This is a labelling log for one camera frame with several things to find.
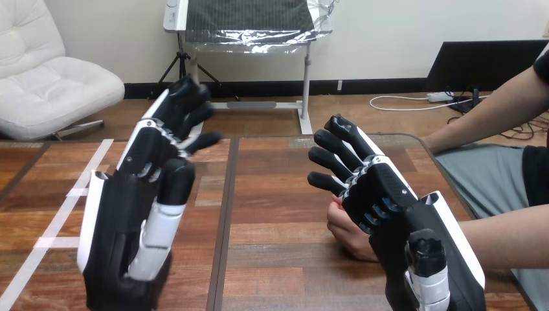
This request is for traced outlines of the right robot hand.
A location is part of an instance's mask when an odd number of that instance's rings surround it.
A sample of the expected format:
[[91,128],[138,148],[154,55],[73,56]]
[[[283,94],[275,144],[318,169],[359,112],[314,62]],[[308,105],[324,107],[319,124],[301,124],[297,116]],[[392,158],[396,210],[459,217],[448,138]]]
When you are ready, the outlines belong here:
[[485,310],[485,275],[441,192],[419,197],[358,126],[333,115],[313,136],[310,185],[342,200],[369,236],[393,310]]

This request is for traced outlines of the person's hand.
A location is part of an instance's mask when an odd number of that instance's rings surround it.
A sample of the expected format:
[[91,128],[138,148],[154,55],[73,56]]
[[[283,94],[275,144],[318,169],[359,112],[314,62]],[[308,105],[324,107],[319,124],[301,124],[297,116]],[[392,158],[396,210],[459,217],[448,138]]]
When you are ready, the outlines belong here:
[[342,199],[331,195],[327,210],[327,228],[345,250],[355,259],[377,262],[378,259],[369,243],[370,235],[355,225],[342,207]]

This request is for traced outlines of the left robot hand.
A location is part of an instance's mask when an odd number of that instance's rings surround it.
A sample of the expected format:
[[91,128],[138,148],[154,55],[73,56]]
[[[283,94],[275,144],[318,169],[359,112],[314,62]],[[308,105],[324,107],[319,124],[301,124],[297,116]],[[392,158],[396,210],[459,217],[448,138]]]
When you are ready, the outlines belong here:
[[156,310],[196,178],[191,157],[221,134],[191,135],[214,112],[185,76],[136,124],[112,174],[92,170],[77,250],[90,310]]

